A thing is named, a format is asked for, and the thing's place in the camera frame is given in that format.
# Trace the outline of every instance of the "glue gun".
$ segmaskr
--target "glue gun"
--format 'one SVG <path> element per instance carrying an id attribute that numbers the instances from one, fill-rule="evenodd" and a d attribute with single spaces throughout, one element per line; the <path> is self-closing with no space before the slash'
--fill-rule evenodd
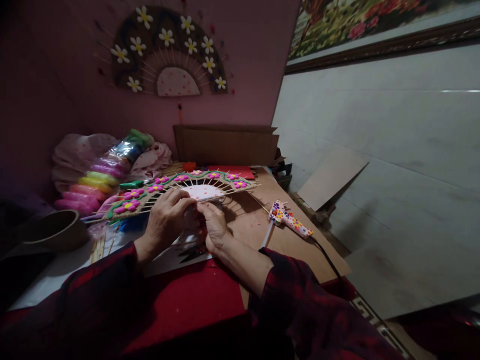
<path id="1" fill-rule="evenodd" d="M 277 226 L 280 226 L 282 223 L 285 224 L 304 239 L 312 235 L 314 233 L 312 230 L 303 226 L 300 221 L 294 218 L 291 212 L 287 212 L 285 204 L 288 204 L 288 202 L 276 200 L 268 213 L 268 220 L 275 222 Z"/>

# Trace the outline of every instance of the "brown bowl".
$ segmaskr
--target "brown bowl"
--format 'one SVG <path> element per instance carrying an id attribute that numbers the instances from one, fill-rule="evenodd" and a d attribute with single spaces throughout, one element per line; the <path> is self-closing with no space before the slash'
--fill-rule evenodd
<path id="1" fill-rule="evenodd" d="M 27 245 L 67 253 L 85 245 L 89 236 L 78 211 L 60 210 L 27 224 L 20 231 L 20 239 Z"/>

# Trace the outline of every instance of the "black cable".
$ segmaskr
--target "black cable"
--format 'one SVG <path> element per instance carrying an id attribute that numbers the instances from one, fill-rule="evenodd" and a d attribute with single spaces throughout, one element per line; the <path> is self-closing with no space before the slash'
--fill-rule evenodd
<path id="1" fill-rule="evenodd" d="M 343 280 L 342 280 L 342 277 L 340 276 L 340 273 L 339 271 L 337 270 L 337 268 L 335 267 L 334 263 L 332 262 L 332 260 L 330 260 L 329 256 L 327 255 L 327 252 L 325 251 L 324 247 L 322 245 L 320 245 L 320 243 L 313 237 L 313 236 L 310 236 L 310 239 L 312 239 L 315 244 L 317 244 L 317 246 L 320 248 L 321 252 L 323 253 L 323 255 L 325 256 L 325 259 L 328 261 L 328 263 L 330 264 L 331 268 L 333 269 L 333 272 L 335 273 L 335 275 L 338 277 L 338 279 L 340 280 L 341 283 L 343 283 Z"/>

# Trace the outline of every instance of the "red plaid sleeve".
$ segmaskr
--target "red plaid sleeve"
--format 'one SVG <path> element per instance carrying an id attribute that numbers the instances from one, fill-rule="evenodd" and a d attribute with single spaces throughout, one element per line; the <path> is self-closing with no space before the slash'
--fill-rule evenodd
<path id="1" fill-rule="evenodd" d="M 402 359 L 347 301 L 325 292 L 305 262 L 260 252 L 273 268 L 261 298 L 250 295 L 254 325 L 288 335 L 300 359 Z"/>
<path id="2" fill-rule="evenodd" d="M 35 354 L 48 354 L 50 359 L 91 358 L 92 349 L 99 349 L 97 345 L 129 323 L 119 314 L 128 309 L 135 315 L 132 308 L 142 308 L 143 276 L 136 266 L 137 251 L 131 242 L 74 272 L 60 290 L 2 331 L 0 352 L 20 359 Z"/>

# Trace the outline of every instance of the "fan-shaped craft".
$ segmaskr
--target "fan-shaped craft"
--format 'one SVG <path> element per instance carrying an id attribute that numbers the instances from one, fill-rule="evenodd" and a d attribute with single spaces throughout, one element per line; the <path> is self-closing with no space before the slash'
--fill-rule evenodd
<path id="1" fill-rule="evenodd" d="M 142 188 L 126 192 L 123 200 L 114 202 L 102 219 L 122 219 L 149 212 L 155 201 L 169 188 L 187 191 L 191 198 L 204 202 L 249 190 L 256 186 L 238 174 L 222 171 L 194 170 L 170 177 L 159 177 Z"/>
<path id="2" fill-rule="evenodd" d="M 111 52 L 111 77 L 116 87 L 159 97 L 199 95 L 204 86 L 214 95 L 228 94 L 229 76 L 223 64 L 228 56 L 220 56 L 213 32 L 205 32 L 189 15 L 140 5 L 122 21 L 116 34 L 111 34 L 111 45 L 100 44 Z"/>

